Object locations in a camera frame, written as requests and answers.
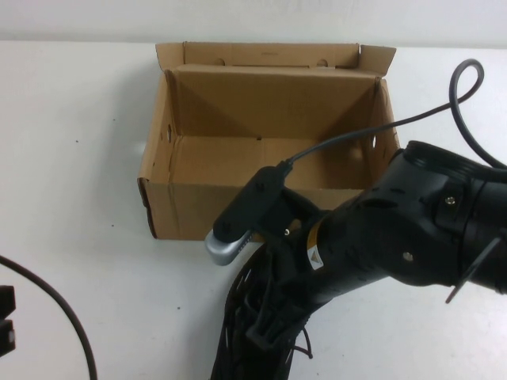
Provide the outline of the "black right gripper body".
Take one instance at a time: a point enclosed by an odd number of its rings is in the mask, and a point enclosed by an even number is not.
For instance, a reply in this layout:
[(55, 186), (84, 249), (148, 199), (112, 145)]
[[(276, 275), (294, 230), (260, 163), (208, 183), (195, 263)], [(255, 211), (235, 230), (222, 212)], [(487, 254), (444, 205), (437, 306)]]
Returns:
[(352, 199), (320, 212), (291, 237), (269, 239), (269, 303), (312, 314), (333, 298), (380, 280), (366, 217), (378, 199)]

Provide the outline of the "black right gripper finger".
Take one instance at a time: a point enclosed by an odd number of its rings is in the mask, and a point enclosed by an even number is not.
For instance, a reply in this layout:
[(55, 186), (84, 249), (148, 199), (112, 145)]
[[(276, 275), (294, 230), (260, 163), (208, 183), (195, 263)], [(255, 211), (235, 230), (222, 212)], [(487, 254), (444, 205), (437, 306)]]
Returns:
[(294, 340), (305, 323), (306, 314), (299, 307), (268, 306), (257, 315), (254, 323), (246, 330), (246, 336), (260, 349), (274, 349)]

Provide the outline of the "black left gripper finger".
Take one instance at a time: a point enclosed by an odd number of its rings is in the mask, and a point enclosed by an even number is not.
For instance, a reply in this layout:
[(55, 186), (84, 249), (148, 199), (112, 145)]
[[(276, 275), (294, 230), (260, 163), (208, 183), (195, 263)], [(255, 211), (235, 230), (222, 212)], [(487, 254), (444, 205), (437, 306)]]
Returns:
[(8, 317), (16, 309), (14, 286), (0, 286), (0, 317)]
[(0, 322), (0, 353), (10, 353), (16, 348), (15, 330), (11, 320)]

